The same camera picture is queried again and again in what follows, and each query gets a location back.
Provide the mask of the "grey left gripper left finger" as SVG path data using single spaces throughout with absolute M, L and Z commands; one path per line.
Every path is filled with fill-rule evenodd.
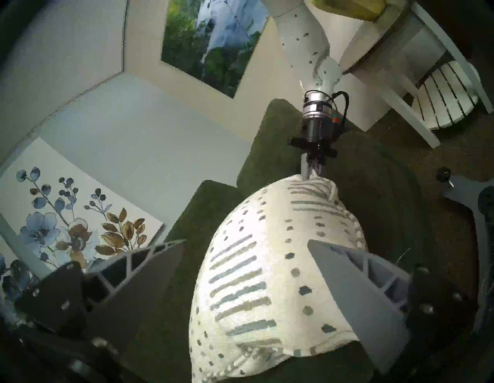
M 85 274 L 87 328 L 91 340 L 106 340 L 125 353 L 141 322 L 153 312 L 182 259 L 185 240 L 120 253 Z

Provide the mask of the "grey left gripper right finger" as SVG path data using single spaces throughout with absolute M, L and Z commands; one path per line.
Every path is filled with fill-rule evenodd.
M 411 275 L 364 250 L 316 240 L 307 247 L 368 357 L 381 374 L 388 373 L 411 337 L 406 325 Z

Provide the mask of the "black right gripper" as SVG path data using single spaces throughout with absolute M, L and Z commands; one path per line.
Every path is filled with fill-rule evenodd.
M 288 145 L 302 150 L 301 180 L 320 177 L 322 165 L 328 158 L 336 158 L 332 148 L 339 138 L 339 118 L 309 118 L 302 121 L 299 136 L 288 140 Z

